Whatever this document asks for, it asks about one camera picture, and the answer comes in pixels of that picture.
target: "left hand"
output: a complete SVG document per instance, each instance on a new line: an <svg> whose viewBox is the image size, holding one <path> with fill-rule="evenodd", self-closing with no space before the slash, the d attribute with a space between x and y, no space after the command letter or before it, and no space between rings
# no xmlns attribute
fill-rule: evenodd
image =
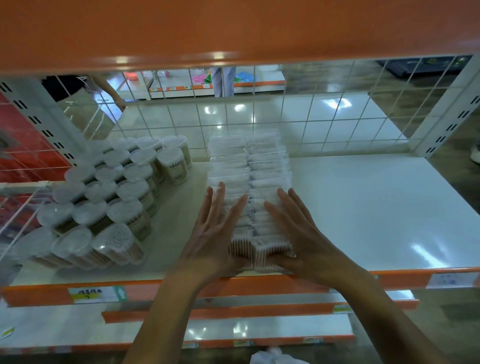
<svg viewBox="0 0 480 364"><path fill-rule="evenodd" d="M200 289L249 263L246 258L228 254L233 229L245 207L247 195L243 195L221 221L224 197L223 182L218 184L215 193L211 187L207 188L192 235L183 248L173 271L173 273L185 274L195 281Z"/></svg>

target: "price tag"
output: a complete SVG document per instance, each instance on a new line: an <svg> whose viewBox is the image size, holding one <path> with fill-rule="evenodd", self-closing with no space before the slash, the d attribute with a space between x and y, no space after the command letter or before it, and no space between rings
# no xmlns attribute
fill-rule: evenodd
<svg viewBox="0 0 480 364"><path fill-rule="evenodd" d="M124 286L68 288L73 303L128 301Z"/></svg>
<svg viewBox="0 0 480 364"><path fill-rule="evenodd" d="M427 288L473 287L479 274L479 272L434 273L427 284Z"/></svg>

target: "person's leg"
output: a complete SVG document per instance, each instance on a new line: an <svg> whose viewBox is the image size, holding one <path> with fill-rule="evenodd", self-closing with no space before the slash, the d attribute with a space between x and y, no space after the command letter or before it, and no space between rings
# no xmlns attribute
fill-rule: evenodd
<svg viewBox="0 0 480 364"><path fill-rule="evenodd" d="M223 96L222 69L220 67L211 67L213 93L215 97Z"/></svg>

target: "person's hand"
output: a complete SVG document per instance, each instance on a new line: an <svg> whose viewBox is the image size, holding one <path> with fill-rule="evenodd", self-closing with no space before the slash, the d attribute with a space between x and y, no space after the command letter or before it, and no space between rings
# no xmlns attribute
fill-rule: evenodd
<svg viewBox="0 0 480 364"><path fill-rule="evenodd" d="M272 255L269 261L299 277L338 290L355 275L367 272L335 247L320 230L293 188L288 194L277 191L283 210L265 202L264 206L283 234L290 240L295 258Z"/></svg>
<svg viewBox="0 0 480 364"><path fill-rule="evenodd" d="M245 207L247 195L243 195L222 219L224 197L223 182L218 184L215 193L211 187L207 188L192 235L174 268L174 272L191 277L200 288L249 263L246 258L228 254L233 229Z"/></svg>

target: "stacked containers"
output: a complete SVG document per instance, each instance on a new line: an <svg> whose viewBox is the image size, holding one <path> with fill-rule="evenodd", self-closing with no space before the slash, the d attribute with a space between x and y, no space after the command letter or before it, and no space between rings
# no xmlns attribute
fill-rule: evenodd
<svg viewBox="0 0 480 364"><path fill-rule="evenodd" d="M278 130L255 134L218 134L208 145L210 171L208 184L226 185L224 213L243 193L247 205L235 228L229 251L250 260L255 270L277 269L269 266L272 254L293 256L291 244L278 231L265 210L264 201L281 206L277 189L291 187L291 171L285 146Z"/></svg>

